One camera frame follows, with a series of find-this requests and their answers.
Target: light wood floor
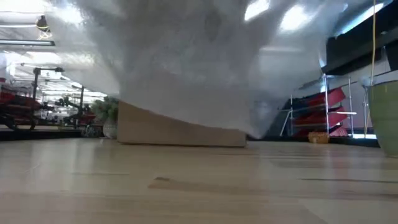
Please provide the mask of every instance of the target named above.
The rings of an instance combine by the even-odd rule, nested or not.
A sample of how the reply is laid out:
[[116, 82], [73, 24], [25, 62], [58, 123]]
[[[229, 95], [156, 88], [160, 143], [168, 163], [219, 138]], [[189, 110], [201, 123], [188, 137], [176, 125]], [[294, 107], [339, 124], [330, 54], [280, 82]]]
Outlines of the light wood floor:
[[304, 143], [3, 142], [0, 223], [398, 223], [398, 159]]

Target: metal rack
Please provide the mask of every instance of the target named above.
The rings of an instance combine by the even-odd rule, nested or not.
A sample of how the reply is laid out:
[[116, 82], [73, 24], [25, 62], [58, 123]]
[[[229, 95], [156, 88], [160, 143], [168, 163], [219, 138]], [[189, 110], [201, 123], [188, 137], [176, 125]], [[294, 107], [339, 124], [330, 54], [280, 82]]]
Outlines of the metal rack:
[[[294, 112], [298, 111], [303, 111], [303, 110], [309, 110], [309, 109], [314, 109], [314, 108], [319, 108], [321, 106], [325, 107], [326, 111], [326, 131], [328, 134], [330, 134], [330, 122], [329, 122], [329, 114], [337, 113], [337, 114], [347, 114], [349, 115], [350, 119], [350, 129], [351, 129], [351, 137], [354, 136], [354, 115], [357, 115], [357, 112], [353, 112], [353, 102], [352, 102], [352, 95], [351, 95], [351, 75], [348, 75], [348, 88], [349, 88], [349, 112], [339, 112], [339, 111], [330, 111], [329, 108], [329, 100], [328, 100], [328, 94], [329, 94], [329, 86], [328, 86], [328, 78], [334, 78], [332, 75], [322, 75], [323, 78], [323, 83], [325, 85], [325, 104], [321, 105], [316, 105], [316, 106], [309, 106], [306, 108], [300, 108], [300, 109], [293, 109], [293, 95], [290, 96], [290, 109], [288, 110], [281, 110], [281, 111], [287, 111], [287, 116], [284, 121], [284, 125], [282, 127], [282, 130], [280, 131], [280, 136], [283, 136], [283, 133], [285, 131], [286, 125], [288, 120], [290, 119], [290, 135], [293, 136], [293, 120], [294, 120]], [[311, 124], [311, 125], [306, 125], [308, 127], [312, 126], [324, 126], [325, 124]]]

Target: cardboard box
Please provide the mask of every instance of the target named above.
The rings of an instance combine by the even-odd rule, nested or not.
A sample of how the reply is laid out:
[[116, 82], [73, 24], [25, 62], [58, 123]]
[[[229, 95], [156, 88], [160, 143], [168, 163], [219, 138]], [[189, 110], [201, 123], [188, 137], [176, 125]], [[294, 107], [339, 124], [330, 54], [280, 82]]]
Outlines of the cardboard box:
[[118, 141], [125, 144], [244, 147], [237, 130], [209, 128], [119, 103]]

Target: translucent plastic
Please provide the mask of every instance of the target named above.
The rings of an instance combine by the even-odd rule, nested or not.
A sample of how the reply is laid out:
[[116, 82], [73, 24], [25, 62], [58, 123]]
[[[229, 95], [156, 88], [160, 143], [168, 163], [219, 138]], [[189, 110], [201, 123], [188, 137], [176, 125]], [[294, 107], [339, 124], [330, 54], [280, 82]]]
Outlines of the translucent plastic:
[[66, 76], [157, 114], [260, 137], [293, 90], [320, 76], [349, 1], [50, 2]]

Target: green pot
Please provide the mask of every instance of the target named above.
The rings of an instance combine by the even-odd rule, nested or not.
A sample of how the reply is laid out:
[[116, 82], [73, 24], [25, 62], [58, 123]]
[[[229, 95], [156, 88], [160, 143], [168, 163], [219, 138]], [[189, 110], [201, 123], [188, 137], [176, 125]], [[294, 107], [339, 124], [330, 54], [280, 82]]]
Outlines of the green pot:
[[372, 86], [369, 107], [380, 146], [387, 156], [398, 157], [398, 80]]

